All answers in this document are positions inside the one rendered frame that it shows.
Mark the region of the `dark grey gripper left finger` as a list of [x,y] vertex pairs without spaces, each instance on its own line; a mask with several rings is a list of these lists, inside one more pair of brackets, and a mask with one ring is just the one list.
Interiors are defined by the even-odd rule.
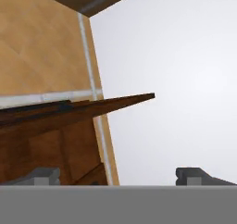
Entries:
[[28,175],[3,182],[3,186],[13,185],[26,185],[26,186],[46,186],[46,185],[59,185],[60,180],[59,168],[36,168]]

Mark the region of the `brown wooden base cabinet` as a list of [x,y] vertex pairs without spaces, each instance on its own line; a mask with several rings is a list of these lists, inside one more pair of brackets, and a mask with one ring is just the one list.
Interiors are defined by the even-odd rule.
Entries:
[[0,182],[35,168],[59,168],[62,185],[107,185],[91,119],[0,145]]

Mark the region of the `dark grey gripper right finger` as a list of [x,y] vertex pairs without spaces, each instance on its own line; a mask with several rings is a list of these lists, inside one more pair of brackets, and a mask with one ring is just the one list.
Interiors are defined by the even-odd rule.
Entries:
[[235,186],[235,183],[210,176],[201,168],[176,168],[177,186]]

